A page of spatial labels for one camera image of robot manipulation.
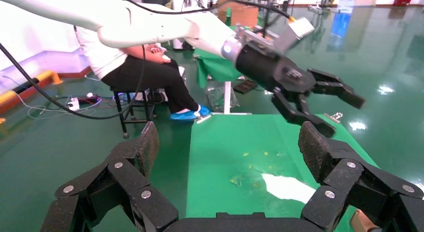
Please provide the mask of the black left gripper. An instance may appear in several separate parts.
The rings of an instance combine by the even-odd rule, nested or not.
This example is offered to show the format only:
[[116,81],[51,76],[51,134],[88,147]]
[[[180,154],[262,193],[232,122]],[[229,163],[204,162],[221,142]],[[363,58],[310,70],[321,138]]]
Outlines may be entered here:
[[[245,45],[239,52],[235,68],[266,90],[274,91],[271,101],[288,123],[301,126],[310,122],[326,137],[333,137],[335,128],[309,112],[304,95],[312,91],[337,96],[357,109],[365,103],[365,98],[340,77],[317,69],[305,71],[286,56],[265,55],[250,45]],[[289,101],[294,101],[296,108]]]

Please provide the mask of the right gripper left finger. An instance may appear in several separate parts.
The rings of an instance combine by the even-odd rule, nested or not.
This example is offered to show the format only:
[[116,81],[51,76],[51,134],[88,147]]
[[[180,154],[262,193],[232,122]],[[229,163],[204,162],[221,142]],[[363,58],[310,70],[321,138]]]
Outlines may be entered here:
[[159,152],[158,131],[148,122],[135,139],[118,143],[100,165],[61,185],[42,231],[92,231],[120,207],[138,231],[164,231],[178,210],[149,181]]

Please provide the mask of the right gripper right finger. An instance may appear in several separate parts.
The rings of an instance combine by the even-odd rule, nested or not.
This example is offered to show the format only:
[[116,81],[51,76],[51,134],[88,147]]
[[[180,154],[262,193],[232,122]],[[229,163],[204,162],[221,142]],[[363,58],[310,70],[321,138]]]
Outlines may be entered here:
[[353,206],[383,231],[423,231],[424,193],[415,184],[369,164],[346,142],[321,135],[310,122],[301,126],[298,147],[315,181],[339,200],[341,211],[330,216],[328,229]]

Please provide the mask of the seated person's hand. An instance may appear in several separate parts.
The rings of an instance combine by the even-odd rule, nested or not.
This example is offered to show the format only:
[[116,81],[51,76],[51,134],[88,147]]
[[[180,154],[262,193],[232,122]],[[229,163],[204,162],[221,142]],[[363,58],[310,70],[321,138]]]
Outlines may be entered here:
[[150,58],[149,60],[155,63],[170,63],[171,59],[164,54],[164,51],[161,47],[153,46],[149,49]]

